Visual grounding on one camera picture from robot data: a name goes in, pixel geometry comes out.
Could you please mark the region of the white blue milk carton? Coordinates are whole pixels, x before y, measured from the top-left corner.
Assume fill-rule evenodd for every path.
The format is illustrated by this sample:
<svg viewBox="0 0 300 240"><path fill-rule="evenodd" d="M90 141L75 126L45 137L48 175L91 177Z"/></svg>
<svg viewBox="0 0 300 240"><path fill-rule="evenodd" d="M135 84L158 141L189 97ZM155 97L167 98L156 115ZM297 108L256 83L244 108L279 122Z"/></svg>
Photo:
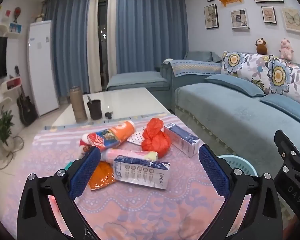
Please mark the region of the white blue milk carton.
<svg viewBox="0 0 300 240"><path fill-rule="evenodd" d="M135 185L167 189L171 164L119 155L113 161L115 180Z"/></svg>
<svg viewBox="0 0 300 240"><path fill-rule="evenodd" d="M174 123L164 125L164 132L170 137L171 143L189 158L199 151L201 140Z"/></svg>

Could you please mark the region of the crown framed picture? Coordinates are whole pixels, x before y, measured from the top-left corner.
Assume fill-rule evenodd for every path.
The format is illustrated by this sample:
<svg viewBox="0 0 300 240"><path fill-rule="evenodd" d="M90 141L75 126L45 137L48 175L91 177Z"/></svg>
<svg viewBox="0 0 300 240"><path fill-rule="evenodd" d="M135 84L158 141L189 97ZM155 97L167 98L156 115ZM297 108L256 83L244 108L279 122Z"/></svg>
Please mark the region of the crown framed picture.
<svg viewBox="0 0 300 240"><path fill-rule="evenodd" d="M274 7L261 7L264 23L277 24Z"/></svg>

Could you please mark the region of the pink pig plush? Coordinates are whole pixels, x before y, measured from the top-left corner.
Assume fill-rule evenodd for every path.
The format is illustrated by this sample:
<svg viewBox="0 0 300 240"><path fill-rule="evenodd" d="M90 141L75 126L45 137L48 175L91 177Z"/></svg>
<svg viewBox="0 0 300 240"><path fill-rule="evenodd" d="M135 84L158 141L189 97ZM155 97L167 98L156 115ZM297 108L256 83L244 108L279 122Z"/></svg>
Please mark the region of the pink pig plush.
<svg viewBox="0 0 300 240"><path fill-rule="evenodd" d="M286 38L282 39L280 42L280 58L288 61L292 61L294 50L290 44L290 41Z"/></svg>

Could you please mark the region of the red white paper cup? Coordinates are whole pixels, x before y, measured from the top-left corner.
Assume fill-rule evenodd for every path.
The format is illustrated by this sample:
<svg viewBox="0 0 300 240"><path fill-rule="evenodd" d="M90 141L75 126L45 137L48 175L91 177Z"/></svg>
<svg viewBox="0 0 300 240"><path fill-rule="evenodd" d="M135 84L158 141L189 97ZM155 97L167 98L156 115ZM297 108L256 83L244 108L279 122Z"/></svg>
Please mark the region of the red white paper cup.
<svg viewBox="0 0 300 240"><path fill-rule="evenodd" d="M91 144L88 140L88 133L81 136L79 141L79 157L82 158L91 148Z"/></svg>

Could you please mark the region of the light blue plastic basket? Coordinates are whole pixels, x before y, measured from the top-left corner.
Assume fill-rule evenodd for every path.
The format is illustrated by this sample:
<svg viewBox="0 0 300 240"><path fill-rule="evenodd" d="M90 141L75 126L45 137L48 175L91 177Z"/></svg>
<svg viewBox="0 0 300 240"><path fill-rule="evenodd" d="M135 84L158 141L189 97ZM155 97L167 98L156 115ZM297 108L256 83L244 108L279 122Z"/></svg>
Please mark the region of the light blue plastic basket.
<svg viewBox="0 0 300 240"><path fill-rule="evenodd" d="M251 165L251 163L249 163L249 161L247 161L239 156L225 154L225 155L220 155L218 157L226 160L226 162L230 165L230 167L232 169L239 168L246 175L256 176L256 177L258 176L258 173L255 170L255 168L253 167L253 165Z"/></svg>

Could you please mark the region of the beige cylindrical thermos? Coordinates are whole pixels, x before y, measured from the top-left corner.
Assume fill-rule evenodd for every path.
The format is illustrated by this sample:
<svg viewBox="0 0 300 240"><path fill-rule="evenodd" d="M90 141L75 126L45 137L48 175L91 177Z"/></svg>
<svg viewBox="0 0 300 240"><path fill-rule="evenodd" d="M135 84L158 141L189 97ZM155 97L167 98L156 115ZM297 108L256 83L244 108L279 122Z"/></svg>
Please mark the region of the beige cylindrical thermos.
<svg viewBox="0 0 300 240"><path fill-rule="evenodd" d="M85 111L83 94L79 86L74 86L70 89L70 102L76 122L82 123L87 121L88 117Z"/></svg>

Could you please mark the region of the white black-heart paper bag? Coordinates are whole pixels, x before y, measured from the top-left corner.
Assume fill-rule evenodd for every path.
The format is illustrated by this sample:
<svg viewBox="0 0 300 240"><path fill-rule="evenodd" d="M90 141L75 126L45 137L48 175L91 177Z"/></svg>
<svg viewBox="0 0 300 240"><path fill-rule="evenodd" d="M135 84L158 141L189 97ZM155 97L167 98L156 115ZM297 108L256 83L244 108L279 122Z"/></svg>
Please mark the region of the white black-heart paper bag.
<svg viewBox="0 0 300 240"><path fill-rule="evenodd" d="M135 145L141 146L144 140L143 132L145 128L146 128L145 126L137 128L136 131L127 139L127 141Z"/></svg>

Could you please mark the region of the pink floral table cloth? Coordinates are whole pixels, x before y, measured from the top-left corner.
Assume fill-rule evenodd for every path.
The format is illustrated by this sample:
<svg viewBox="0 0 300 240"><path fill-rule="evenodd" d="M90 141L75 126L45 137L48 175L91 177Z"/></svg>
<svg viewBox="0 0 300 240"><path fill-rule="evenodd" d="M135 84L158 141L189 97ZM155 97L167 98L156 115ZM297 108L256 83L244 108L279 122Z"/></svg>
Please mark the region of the pink floral table cloth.
<svg viewBox="0 0 300 240"><path fill-rule="evenodd" d="M115 125L59 126L34 137L2 202L1 221L10 234L17 233L18 207L28 175L55 174L80 157L82 135ZM189 158L171 146L164 160L171 165L164 190L117 181L94 191L87 187L75 200L102 239L197 239L207 228L224 198L216 193L197 156Z"/></svg>

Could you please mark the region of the white refrigerator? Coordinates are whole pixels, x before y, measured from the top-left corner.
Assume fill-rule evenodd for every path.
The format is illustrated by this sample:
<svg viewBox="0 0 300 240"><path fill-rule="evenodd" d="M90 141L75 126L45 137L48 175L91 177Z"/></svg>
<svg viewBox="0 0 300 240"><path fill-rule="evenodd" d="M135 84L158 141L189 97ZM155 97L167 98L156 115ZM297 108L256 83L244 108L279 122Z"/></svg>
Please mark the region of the white refrigerator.
<svg viewBox="0 0 300 240"><path fill-rule="evenodd" d="M51 21L30 24L28 67L32 95L39 116L59 108L51 49Z"/></svg>

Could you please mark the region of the newspaper framed picture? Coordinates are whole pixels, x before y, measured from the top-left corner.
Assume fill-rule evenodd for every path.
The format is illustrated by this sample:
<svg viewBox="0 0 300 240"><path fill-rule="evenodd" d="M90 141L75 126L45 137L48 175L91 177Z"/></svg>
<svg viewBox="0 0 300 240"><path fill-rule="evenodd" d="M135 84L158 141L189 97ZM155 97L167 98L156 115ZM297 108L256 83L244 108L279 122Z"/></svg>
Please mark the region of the newspaper framed picture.
<svg viewBox="0 0 300 240"><path fill-rule="evenodd" d="M232 29L249 28L247 11L245 9L230 12Z"/></svg>

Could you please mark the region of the black acoustic guitar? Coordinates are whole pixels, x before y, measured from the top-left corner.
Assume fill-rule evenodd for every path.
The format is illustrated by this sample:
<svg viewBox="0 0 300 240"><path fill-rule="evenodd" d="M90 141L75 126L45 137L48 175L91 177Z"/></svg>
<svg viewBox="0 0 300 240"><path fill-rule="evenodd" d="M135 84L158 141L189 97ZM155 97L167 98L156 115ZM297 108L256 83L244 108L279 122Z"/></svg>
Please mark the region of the black acoustic guitar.
<svg viewBox="0 0 300 240"><path fill-rule="evenodd" d="M20 95L17 98L19 108L19 117L24 126L30 126L38 118L35 105L31 102L30 97L24 93L22 80L20 83Z"/></svg>

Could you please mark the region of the black car key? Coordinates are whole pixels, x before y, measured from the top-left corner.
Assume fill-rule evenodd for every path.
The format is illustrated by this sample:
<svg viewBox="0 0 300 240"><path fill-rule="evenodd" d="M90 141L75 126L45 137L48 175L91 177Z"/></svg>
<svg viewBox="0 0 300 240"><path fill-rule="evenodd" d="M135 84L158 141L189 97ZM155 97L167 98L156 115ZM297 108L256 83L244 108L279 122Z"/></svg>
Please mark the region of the black car key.
<svg viewBox="0 0 300 240"><path fill-rule="evenodd" d="M111 119L112 119L112 114L113 114L113 112L106 112L106 113L105 113L105 117L106 117L108 120L111 120Z"/></svg>

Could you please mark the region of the tall dark framed picture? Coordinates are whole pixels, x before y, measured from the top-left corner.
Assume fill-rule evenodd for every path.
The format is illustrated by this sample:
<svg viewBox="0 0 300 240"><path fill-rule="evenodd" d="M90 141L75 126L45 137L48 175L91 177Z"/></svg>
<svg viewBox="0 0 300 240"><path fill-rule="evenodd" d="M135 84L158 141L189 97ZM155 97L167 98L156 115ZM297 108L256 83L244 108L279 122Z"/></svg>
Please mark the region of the tall dark framed picture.
<svg viewBox="0 0 300 240"><path fill-rule="evenodd" d="M214 29L219 27L216 4L204 7L204 17L206 29Z"/></svg>

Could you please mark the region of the white coffee table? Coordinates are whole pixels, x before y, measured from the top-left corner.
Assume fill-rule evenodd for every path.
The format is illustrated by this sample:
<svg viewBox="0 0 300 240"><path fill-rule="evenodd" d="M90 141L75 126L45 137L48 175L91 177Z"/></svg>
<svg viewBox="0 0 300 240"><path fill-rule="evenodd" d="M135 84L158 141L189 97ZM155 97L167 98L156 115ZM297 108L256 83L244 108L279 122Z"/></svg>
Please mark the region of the white coffee table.
<svg viewBox="0 0 300 240"><path fill-rule="evenodd" d="M84 102L87 103L89 98L100 100L102 113L111 112L113 120L169 112L146 88L87 94L83 96Z"/></svg>

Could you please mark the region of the butterfly framed picture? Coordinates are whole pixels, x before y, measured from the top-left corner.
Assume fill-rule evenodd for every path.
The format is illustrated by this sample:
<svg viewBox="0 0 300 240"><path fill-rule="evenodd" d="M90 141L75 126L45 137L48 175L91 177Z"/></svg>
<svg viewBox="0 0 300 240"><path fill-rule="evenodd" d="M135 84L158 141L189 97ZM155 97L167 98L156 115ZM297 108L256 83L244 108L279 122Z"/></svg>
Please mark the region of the butterfly framed picture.
<svg viewBox="0 0 300 240"><path fill-rule="evenodd" d="M300 33L300 11L292 8L282 8L283 22L287 31Z"/></svg>

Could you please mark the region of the blue red snack bag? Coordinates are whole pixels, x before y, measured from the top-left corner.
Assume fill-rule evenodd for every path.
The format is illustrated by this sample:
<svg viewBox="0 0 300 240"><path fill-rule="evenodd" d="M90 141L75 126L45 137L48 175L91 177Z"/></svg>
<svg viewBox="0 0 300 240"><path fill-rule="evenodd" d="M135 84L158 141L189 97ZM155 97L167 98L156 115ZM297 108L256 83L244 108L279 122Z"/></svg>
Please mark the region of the blue red snack bag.
<svg viewBox="0 0 300 240"><path fill-rule="evenodd" d="M115 127L90 133L87 139L91 146L95 146L101 152L109 148L117 147L124 142L124 134Z"/></svg>

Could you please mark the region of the floral sofa back cushion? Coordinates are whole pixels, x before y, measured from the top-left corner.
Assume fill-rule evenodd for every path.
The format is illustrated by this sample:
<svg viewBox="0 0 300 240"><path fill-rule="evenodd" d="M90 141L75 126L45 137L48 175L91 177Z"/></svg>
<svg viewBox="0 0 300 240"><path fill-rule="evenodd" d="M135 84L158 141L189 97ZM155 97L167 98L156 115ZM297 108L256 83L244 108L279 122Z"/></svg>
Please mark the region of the floral sofa back cushion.
<svg viewBox="0 0 300 240"><path fill-rule="evenodd" d="M280 94L300 103L300 65L273 55L225 51L222 74L245 79L268 94Z"/></svg>

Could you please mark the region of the blue throw pillow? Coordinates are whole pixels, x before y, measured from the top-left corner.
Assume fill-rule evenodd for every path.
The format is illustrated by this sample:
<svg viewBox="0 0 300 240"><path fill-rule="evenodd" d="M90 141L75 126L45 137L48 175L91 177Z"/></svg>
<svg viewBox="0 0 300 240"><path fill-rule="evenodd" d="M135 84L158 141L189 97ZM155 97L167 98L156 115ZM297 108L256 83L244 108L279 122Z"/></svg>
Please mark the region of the blue throw pillow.
<svg viewBox="0 0 300 240"><path fill-rule="evenodd" d="M269 94L261 97L260 102L285 113L300 123L300 104L289 97Z"/></svg>
<svg viewBox="0 0 300 240"><path fill-rule="evenodd" d="M263 97L265 93L257 85L231 75L217 74L206 77L205 81L241 92L251 98Z"/></svg>

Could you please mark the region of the blue fabric sofa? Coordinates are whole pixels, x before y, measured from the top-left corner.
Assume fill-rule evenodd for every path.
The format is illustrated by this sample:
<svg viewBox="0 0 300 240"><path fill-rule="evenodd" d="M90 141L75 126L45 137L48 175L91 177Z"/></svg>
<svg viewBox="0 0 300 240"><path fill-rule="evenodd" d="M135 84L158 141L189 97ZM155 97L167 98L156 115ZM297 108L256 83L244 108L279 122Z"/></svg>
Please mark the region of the blue fabric sofa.
<svg viewBox="0 0 300 240"><path fill-rule="evenodd" d="M212 51L189 51L181 60L216 62ZM300 152L300 123L285 113L236 90L208 83L200 75L175 77L166 59L149 72L113 76L107 90L147 88L200 139L218 154L234 154L252 163L257 172L277 174L282 160L274 135L282 130Z"/></svg>

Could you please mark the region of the dark brown cup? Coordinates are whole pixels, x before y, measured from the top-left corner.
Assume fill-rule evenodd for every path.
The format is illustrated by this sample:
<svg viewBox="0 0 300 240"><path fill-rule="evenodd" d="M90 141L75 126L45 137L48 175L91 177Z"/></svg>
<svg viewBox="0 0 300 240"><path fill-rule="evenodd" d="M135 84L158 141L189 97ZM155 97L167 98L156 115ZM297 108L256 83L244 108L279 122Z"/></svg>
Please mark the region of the dark brown cup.
<svg viewBox="0 0 300 240"><path fill-rule="evenodd" d="M92 120L100 120L102 118L101 100L91 100L91 97L88 96L87 106Z"/></svg>

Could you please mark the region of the blue curtains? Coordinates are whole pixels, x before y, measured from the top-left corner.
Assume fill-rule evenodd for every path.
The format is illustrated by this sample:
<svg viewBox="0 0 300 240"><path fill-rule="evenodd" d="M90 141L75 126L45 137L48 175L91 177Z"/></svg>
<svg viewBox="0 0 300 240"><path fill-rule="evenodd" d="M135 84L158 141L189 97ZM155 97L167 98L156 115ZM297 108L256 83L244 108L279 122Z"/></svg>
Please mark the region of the blue curtains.
<svg viewBox="0 0 300 240"><path fill-rule="evenodd" d="M52 21L52 59L57 93L79 86L89 93L87 63L88 0L45 0ZM117 74L153 71L165 59L188 50L185 0L117 0Z"/></svg>

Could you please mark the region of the brown monkey plush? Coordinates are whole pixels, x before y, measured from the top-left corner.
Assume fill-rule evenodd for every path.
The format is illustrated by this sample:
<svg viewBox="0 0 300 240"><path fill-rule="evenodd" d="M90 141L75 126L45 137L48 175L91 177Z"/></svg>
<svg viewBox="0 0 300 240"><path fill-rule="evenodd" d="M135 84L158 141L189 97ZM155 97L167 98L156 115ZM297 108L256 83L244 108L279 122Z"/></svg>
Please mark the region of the brown monkey plush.
<svg viewBox="0 0 300 240"><path fill-rule="evenodd" d="M258 40L256 40L255 46L258 54L266 55L268 53L266 41L263 38L259 38Z"/></svg>

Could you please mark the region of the green potted plant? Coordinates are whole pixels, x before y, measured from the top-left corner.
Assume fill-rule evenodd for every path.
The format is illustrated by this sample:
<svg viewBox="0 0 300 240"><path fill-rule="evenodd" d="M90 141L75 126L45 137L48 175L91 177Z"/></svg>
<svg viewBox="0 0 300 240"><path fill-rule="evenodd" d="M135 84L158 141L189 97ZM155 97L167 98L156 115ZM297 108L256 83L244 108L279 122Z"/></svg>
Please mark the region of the green potted plant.
<svg viewBox="0 0 300 240"><path fill-rule="evenodd" d="M9 146L8 141L12 135L11 127L14 126L12 119L12 111L4 110L2 107L0 112L0 146Z"/></svg>

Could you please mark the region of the orange foil wrapper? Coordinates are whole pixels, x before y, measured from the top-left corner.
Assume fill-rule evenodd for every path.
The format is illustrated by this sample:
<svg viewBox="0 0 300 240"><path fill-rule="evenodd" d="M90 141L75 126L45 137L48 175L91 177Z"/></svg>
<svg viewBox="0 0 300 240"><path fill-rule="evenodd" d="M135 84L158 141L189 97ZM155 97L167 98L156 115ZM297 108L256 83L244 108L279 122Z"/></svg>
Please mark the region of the orange foil wrapper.
<svg viewBox="0 0 300 240"><path fill-rule="evenodd" d="M88 185L91 191L96 191L113 184L115 181L112 166L105 161L101 161L94 170Z"/></svg>

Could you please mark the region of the red plastic bag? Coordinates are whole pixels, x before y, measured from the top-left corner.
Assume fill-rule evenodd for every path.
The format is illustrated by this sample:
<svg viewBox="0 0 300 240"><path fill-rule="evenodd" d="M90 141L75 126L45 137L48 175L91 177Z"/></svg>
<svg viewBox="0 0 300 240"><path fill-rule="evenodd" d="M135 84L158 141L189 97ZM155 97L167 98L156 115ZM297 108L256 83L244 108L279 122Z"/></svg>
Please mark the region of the red plastic bag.
<svg viewBox="0 0 300 240"><path fill-rule="evenodd" d="M158 118L152 118L142 136L141 148L143 151L154 151L158 153L158 158L163 158L170 149L171 139L162 129L164 122Z"/></svg>

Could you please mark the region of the cream curtain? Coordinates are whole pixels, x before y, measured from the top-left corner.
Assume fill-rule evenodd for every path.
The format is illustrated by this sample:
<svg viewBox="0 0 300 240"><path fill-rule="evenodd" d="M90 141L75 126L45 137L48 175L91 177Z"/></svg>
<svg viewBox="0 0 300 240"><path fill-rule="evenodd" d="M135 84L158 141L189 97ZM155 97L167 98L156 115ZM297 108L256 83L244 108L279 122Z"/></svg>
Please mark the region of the cream curtain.
<svg viewBox="0 0 300 240"><path fill-rule="evenodd" d="M102 90L101 75L101 55L102 44L101 29L98 25L98 6L102 0L88 0L87 14L87 63L88 63L88 80L90 92L96 93ZM108 77L112 78L117 74L116 59L116 12L117 0L106 1L106 38L107 44L107 70Z"/></svg>

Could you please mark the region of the orange white paper cup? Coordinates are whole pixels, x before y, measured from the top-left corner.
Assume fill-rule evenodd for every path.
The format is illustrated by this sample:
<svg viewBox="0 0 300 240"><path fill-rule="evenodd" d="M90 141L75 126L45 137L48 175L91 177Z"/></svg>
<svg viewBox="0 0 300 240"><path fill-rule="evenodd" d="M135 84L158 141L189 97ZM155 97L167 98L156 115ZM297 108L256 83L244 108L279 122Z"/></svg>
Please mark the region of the orange white paper cup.
<svg viewBox="0 0 300 240"><path fill-rule="evenodd" d="M120 142L126 141L135 132L134 122L128 120L115 127L110 128L111 132L115 135Z"/></svg>

